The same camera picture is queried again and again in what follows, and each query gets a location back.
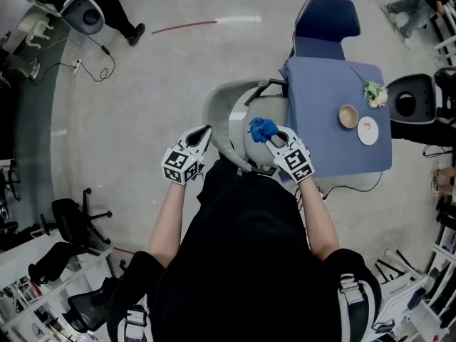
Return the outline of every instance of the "black sleeve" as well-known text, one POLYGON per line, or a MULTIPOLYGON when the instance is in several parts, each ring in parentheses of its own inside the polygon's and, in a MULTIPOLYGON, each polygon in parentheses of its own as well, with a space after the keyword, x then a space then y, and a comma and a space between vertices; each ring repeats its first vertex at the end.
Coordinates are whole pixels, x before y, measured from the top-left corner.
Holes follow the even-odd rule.
POLYGON ((364 259, 360 254, 357 254, 350 249, 338 249, 329 255, 323 263, 326 274, 331 280, 337 284, 342 274, 353 274, 355 279, 363 280, 372 288, 375 299, 375 317, 380 310, 382 300, 382 291, 380 284, 372 272, 366 267, 364 259))
POLYGON ((151 254, 144 251, 134 254, 106 309, 106 327, 112 342, 118 342, 118 324, 127 310, 145 294, 147 301, 153 300, 164 271, 165 268, 151 254))

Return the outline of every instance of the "red line on floor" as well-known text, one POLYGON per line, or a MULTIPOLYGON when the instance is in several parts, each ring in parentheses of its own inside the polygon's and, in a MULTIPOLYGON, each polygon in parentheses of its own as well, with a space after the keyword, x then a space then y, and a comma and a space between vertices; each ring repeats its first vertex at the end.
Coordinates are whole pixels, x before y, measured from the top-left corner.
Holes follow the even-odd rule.
POLYGON ((113 247, 116 251, 125 252, 126 254, 135 254, 135 252, 127 251, 126 249, 113 247))
POLYGON ((159 31, 153 31, 150 35, 157 34, 157 33, 162 33, 163 31, 171 31, 174 29, 180 29, 180 28, 187 28, 188 26, 202 26, 205 24, 216 24, 216 20, 211 20, 211 21, 198 21, 197 23, 190 23, 190 24, 183 24, 181 26, 171 26, 169 28, 165 29, 160 29, 159 31))

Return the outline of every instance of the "blue chair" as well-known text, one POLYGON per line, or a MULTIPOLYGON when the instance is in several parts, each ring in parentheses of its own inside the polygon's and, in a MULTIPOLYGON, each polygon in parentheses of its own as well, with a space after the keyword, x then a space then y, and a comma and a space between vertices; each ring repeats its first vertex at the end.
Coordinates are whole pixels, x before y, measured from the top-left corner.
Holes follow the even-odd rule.
POLYGON ((350 0, 307 0, 296 20, 290 56, 345 60, 342 40, 360 33, 350 0))

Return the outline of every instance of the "desk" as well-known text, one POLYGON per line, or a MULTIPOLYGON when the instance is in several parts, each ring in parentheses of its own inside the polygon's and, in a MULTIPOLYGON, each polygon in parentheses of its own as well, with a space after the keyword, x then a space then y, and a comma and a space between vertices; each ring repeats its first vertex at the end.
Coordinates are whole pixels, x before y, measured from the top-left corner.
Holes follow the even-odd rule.
POLYGON ((391 128, 388 106, 372 109, 364 98, 364 82, 383 84, 379 67, 327 58, 292 57, 284 66, 289 82, 287 126, 311 151, 316 177, 379 172, 391 168, 391 128), (361 119, 378 124, 371 146, 358 138, 356 128, 344 128, 338 119, 342 105, 351 104, 361 119))

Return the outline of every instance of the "bowl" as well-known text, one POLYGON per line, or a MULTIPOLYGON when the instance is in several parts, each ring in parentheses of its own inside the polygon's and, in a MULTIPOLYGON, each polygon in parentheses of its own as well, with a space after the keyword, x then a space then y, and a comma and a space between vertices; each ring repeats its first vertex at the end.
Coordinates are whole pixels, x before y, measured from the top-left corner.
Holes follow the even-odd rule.
POLYGON ((339 120, 345 128, 354 128, 358 124, 358 111, 351 105, 339 109, 339 120))

